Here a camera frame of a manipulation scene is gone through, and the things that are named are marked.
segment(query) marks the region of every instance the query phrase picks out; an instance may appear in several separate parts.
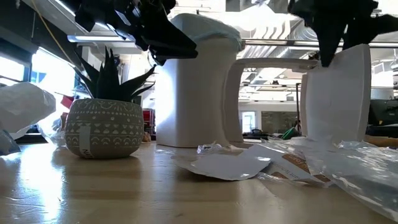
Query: patterned pot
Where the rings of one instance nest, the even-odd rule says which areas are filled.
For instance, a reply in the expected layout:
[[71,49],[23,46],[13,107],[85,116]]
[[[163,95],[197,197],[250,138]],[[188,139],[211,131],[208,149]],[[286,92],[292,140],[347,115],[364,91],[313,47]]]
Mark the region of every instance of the patterned pot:
[[115,100],[76,100],[65,125],[65,140],[67,148],[80,157],[121,158],[138,150],[143,129],[139,105]]

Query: succulent plant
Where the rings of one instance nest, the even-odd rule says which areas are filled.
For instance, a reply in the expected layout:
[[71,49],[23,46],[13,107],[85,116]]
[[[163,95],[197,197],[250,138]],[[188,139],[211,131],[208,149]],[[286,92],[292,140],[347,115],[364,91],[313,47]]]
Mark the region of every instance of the succulent plant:
[[75,67],[76,74],[83,80],[83,86],[87,89],[92,98],[132,102],[136,96],[154,85],[152,84],[151,86],[141,88],[144,86],[147,78],[154,74],[154,66],[147,73],[120,84],[118,68],[114,62],[112,49],[110,52],[109,55],[108,50],[105,50],[105,64],[101,64],[99,71],[77,54],[88,77],[84,76]]

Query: red object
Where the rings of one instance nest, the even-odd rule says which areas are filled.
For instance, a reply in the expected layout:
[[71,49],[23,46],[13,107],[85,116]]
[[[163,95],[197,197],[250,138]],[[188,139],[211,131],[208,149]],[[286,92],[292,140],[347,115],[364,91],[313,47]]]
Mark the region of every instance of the red object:
[[63,96],[61,104],[65,106],[66,108],[70,109],[72,103],[73,103],[74,98],[70,96]]
[[142,115],[144,117],[144,130],[150,135],[155,134],[155,110],[143,109]]

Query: white plastic object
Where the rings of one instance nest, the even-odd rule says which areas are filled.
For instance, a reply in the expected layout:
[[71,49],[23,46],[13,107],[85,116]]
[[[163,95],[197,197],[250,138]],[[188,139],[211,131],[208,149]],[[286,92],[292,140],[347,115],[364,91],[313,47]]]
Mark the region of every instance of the white plastic object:
[[225,34],[230,26],[209,18],[178,15],[172,22],[191,38],[212,34],[193,38],[197,58],[170,59],[157,68],[156,80],[161,83],[155,102],[157,144],[197,148],[216,141],[228,146],[221,107],[226,76],[239,51],[237,40]]
[[239,122],[238,98],[244,68],[288,68],[309,70],[316,61],[294,58],[244,58],[235,61],[228,72],[223,92],[223,126],[227,140],[234,144],[243,142]]
[[17,133],[55,111],[52,94],[31,83],[0,88],[0,122],[9,133]]
[[302,91],[301,123],[310,139],[331,138],[337,144],[362,141],[371,99],[369,46],[339,52],[328,68],[309,71]]

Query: window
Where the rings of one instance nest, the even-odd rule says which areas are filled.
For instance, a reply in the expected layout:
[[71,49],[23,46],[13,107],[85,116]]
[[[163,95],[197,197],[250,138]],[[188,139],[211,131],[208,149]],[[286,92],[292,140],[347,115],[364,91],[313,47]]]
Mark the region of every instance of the window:
[[32,57],[30,82],[38,84],[44,90],[72,95],[75,71],[68,62],[39,49]]
[[256,112],[245,111],[242,112],[242,132],[248,133],[256,127]]
[[[25,66],[4,57],[0,57],[0,76],[23,81]],[[16,82],[0,77],[0,84],[13,85]]]

